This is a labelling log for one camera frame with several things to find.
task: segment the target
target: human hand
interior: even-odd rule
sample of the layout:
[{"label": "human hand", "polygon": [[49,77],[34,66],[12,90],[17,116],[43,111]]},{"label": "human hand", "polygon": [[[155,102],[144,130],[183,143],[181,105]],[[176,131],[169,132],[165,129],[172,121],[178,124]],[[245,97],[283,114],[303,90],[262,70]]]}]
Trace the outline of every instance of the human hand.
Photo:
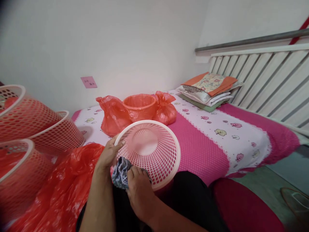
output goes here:
[{"label": "human hand", "polygon": [[104,150],[102,151],[100,158],[98,159],[98,162],[96,164],[97,168],[109,170],[110,167],[113,164],[116,164],[116,155],[117,155],[118,151],[125,144],[125,141],[123,140],[122,142],[120,142],[116,146],[114,145],[118,135],[115,135],[110,141],[108,141],[106,143],[106,146],[105,146]]},{"label": "human hand", "polygon": [[137,166],[127,172],[129,189],[127,190],[131,207],[135,215],[146,224],[155,213],[158,198],[152,190],[146,171]]}]

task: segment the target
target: patterned cloth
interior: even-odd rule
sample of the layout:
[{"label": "patterned cloth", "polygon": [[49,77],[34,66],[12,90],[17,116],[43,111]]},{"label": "patterned cloth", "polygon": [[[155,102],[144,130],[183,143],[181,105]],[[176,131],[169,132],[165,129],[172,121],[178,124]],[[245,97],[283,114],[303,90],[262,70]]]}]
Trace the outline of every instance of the patterned cloth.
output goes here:
[{"label": "patterned cloth", "polygon": [[216,108],[220,107],[222,104],[227,103],[229,101],[229,99],[224,99],[222,101],[217,102],[213,106],[209,107],[209,106],[203,105],[199,102],[193,101],[183,94],[180,94],[179,97],[181,97],[185,101],[190,102],[191,104],[193,104],[193,105],[195,105],[195,106],[197,106],[197,107],[201,108],[202,110],[205,110],[209,113],[213,112]]},{"label": "patterned cloth", "polygon": [[232,88],[235,82],[237,82],[237,79],[234,77],[206,72],[186,81],[182,85],[203,90],[213,97]]},{"label": "patterned cloth", "polygon": [[114,185],[120,189],[128,189],[128,177],[127,172],[133,165],[131,164],[130,160],[120,157],[118,163],[114,167],[114,172],[112,174],[112,181]]}]

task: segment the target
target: basket rim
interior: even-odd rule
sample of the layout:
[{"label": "basket rim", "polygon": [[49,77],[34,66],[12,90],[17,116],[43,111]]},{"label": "basket rim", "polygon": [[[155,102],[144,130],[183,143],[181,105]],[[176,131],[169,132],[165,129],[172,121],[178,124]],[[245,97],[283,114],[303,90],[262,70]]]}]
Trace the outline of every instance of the basket rim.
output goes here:
[{"label": "basket rim", "polygon": [[[147,105],[147,106],[143,106],[143,107],[133,107],[133,106],[128,106],[125,104],[125,101],[130,98],[130,97],[134,97],[134,96],[137,96],[137,95],[147,95],[147,96],[150,96],[151,98],[153,98],[153,102],[150,104],[150,105]],[[157,100],[155,99],[154,96],[150,95],[150,94],[146,94],[146,93],[141,93],[141,94],[136,94],[136,95],[131,95],[131,96],[128,96],[126,97],[122,104],[124,105],[125,108],[129,109],[129,110],[144,110],[144,109],[147,109],[151,106],[153,106],[155,103],[157,102]]]},{"label": "basket rim", "polygon": [[2,113],[0,113],[0,117],[4,116],[10,110],[12,110],[16,105],[18,105],[21,102],[21,100],[23,99],[23,97],[26,95],[26,88],[24,86],[22,86],[22,85],[4,85],[4,86],[0,86],[0,91],[1,91],[1,89],[10,88],[10,87],[21,88],[22,93],[21,93],[20,96],[18,96],[17,101],[15,101],[9,108],[5,109]]},{"label": "basket rim", "polygon": [[175,161],[175,165],[173,170],[171,171],[171,173],[164,179],[164,181],[159,182],[156,185],[152,185],[152,189],[153,191],[157,191],[161,188],[163,188],[164,186],[166,186],[176,175],[178,169],[179,169],[179,165],[180,165],[180,160],[181,160],[181,151],[180,151],[180,145],[179,145],[179,141],[176,137],[176,135],[174,134],[174,132],[168,128],[166,125],[164,125],[161,122],[158,121],[154,121],[154,120],[141,120],[141,121],[137,121],[135,123],[132,123],[130,125],[128,125],[125,129],[123,129],[123,131],[120,132],[120,134],[118,135],[116,141],[115,141],[115,146],[119,143],[119,141],[121,140],[122,136],[132,127],[139,125],[139,124],[144,124],[144,123],[152,123],[152,124],[156,124],[158,126],[163,127],[164,129],[166,129],[170,135],[173,137],[174,141],[175,141],[175,145],[176,145],[176,161]]},{"label": "basket rim", "polygon": [[28,150],[26,154],[23,156],[23,158],[15,166],[11,170],[9,170],[3,177],[0,178],[0,183],[4,181],[6,178],[8,178],[11,174],[13,174],[18,169],[18,167],[28,158],[30,153],[34,150],[34,142],[30,139],[18,139],[18,140],[6,141],[0,143],[0,146],[3,144],[16,143],[16,142],[28,143]]},{"label": "basket rim", "polygon": [[43,133],[45,133],[45,132],[51,130],[51,129],[53,129],[54,127],[56,127],[56,126],[58,126],[60,123],[62,123],[64,120],[66,120],[67,117],[69,116],[69,111],[58,111],[58,112],[56,112],[56,114],[60,114],[60,113],[66,113],[66,115],[65,115],[60,121],[58,121],[57,123],[55,123],[54,125],[50,126],[49,128],[47,128],[47,129],[45,129],[45,130],[43,130],[43,131],[41,131],[41,132],[39,132],[39,133],[36,133],[35,135],[32,135],[32,136],[28,137],[28,139],[33,139],[33,138],[35,138],[35,137],[37,137],[37,136],[39,136],[39,135],[41,135],[41,134],[43,134]]}]

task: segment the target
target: folded pillowcase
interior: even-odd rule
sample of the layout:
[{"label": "folded pillowcase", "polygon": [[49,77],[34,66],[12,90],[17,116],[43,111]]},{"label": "folded pillowcase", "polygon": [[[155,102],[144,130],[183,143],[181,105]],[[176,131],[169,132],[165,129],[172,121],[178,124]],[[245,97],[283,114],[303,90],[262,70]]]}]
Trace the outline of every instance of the folded pillowcase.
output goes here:
[{"label": "folded pillowcase", "polygon": [[198,103],[198,102],[186,97],[183,94],[180,94],[179,97],[181,97],[182,99],[186,100],[187,102],[190,102],[192,105],[195,105],[195,106],[197,106],[197,107],[201,108],[202,110],[205,110],[209,113],[213,112],[216,108],[220,107],[221,105],[223,105],[224,103],[227,103],[229,101],[229,99],[225,99],[225,100],[217,102],[212,107],[209,107],[209,106],[203,105],[201,103]]},{"label": "folded pillowcase", "polygon": [[212,97],[242,85],[234,77],[206,72],[188,80],[176,90],[194,101],[206,104]]},{"label": "folded pillowcase", "polygon": [[212,97],[211,99],[209,99],[209,101],[205,105],[212,107],[217,102],[220,102],[220,101],[225,100],[225,99],[233,98],[233,96],[230,96],[230,94],[231,94],[230,92],[220,93],[220,94]]}]

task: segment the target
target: red pipe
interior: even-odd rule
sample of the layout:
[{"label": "red pipe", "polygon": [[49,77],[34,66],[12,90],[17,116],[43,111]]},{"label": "red pipe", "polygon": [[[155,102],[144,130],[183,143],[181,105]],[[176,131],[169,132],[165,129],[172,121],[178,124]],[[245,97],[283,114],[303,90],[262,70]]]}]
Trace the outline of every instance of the red pipe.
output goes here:
[{"label": "red pipe", "polygon": [[[303,23],[303,25],[300,27],[300,30],[302,29],[306,29],[309,25],[309,16],[307,18],[307,20]],[[293,45],[295,44],[297,41],[299,40],[299,37],[295,37],[291,40],[291,42],[289,43],[289,45]]]}]

